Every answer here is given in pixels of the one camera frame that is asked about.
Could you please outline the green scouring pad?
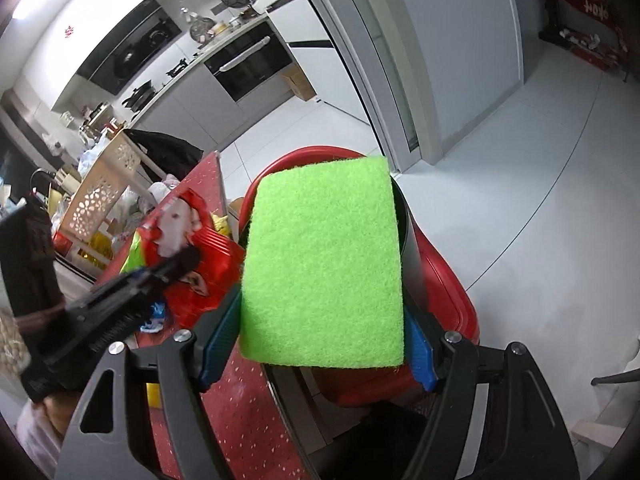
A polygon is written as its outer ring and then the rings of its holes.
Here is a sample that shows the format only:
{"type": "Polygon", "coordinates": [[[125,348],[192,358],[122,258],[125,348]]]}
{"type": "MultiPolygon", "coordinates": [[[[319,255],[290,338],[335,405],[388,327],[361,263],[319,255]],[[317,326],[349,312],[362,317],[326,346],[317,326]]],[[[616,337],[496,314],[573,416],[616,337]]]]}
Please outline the green scouring pad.
{"type": "Polygon", "coordinates": [[[382,157],[262,178],[242,275],[245,359],[303,367],[404,360],[399,235],[382,157]]]}

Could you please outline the red snack bag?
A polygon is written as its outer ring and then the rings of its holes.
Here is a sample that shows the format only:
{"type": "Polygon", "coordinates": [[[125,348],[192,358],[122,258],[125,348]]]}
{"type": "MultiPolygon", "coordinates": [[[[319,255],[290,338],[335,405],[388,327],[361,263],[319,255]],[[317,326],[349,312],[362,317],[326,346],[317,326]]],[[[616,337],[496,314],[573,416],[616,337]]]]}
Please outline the red snack bag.
{"type": "Polygon", "coordinates": [[[152,266],[193,246],[200,258],[194,269],[164,292],[174,322],[191,328],[200,316],[216,309],[241,274],[244,250],[215,229],[204,198],[188,188],[171,197],[134,232],[120,270],[127,273],[152,266]]]}

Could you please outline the beige perforated wooden chair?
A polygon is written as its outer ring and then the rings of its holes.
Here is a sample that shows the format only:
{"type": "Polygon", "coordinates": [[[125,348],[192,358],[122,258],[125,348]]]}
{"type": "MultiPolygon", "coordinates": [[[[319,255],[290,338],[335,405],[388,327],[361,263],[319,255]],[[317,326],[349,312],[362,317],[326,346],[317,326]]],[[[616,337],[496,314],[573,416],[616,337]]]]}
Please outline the beige perforated wooden chair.
{"type": "Polygon", "coordinates": [[[109,264],[111,259],[92,248],[90,240],[126,188],[131,188],[150,204],[158,204],[158,200],[149,192],[149,185],[143,185],[138,180],[141,164],[148,166],[160,180],[166,178],[166,172],[138,148],[124,130],[119,131],[82,178],[62,214],[58,232],[102,264],[109,264]]]}

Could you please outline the black garment on chair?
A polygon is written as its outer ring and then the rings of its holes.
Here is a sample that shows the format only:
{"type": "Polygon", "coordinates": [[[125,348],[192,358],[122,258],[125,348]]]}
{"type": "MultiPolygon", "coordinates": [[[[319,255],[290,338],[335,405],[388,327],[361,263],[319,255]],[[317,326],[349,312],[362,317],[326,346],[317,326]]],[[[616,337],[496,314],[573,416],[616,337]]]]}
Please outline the black garment on chair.
{"type": "Polygon", "coordinates": [[[178,180],[190,174],[204,154],[200,148],[166,133],[140,129],[125,129],[124,133],[165,174],[178,180]]]}

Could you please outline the black range hood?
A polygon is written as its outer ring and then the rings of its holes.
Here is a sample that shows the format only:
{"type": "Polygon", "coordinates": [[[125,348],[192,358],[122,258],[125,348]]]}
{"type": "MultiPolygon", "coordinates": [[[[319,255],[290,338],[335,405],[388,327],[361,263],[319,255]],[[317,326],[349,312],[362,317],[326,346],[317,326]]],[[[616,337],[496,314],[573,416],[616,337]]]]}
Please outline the black range hood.
{"type": "Polygon", "coordinates": [[[76,74],[117,96],[180,34],[157,0],[143,0],[91,51],[76,74]]]}

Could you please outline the cardboard box on floor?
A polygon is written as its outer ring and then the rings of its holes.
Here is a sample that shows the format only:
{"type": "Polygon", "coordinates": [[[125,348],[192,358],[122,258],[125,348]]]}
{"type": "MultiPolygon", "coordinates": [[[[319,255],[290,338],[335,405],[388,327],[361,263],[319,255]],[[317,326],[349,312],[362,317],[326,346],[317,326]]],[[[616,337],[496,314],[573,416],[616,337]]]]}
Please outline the cardboard box on floor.
{"type": "Polygon", "coordinates": [[[282,78],[291,91],[302,101],[307,102],[317,95],[316,90],[298,65],[292,64],[284,70],[282,78]]]}

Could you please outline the black built-in oven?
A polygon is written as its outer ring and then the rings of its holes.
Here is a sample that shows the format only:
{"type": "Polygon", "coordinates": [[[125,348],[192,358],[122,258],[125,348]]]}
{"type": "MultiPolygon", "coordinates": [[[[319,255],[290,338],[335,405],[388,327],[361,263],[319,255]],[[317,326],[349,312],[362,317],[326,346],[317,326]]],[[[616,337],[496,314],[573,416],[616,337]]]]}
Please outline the black built-in oven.
{"type": "Polygon", "coordinates": [[[288,49],[268,22],[244,32],[204,62],[235,101],[291,63],[288,49]]]}

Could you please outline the white refrigerator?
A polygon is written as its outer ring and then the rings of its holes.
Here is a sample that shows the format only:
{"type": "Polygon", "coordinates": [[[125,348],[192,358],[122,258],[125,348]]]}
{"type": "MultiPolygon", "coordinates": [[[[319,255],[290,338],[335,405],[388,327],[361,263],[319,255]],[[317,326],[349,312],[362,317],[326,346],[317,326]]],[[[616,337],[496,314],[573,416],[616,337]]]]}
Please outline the white refrigerator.
{"type": "Polygon", "coordinates": [[[349,73],[308,0],[274,0],[266,12],[323,102],[366,124],[349,73]]]}

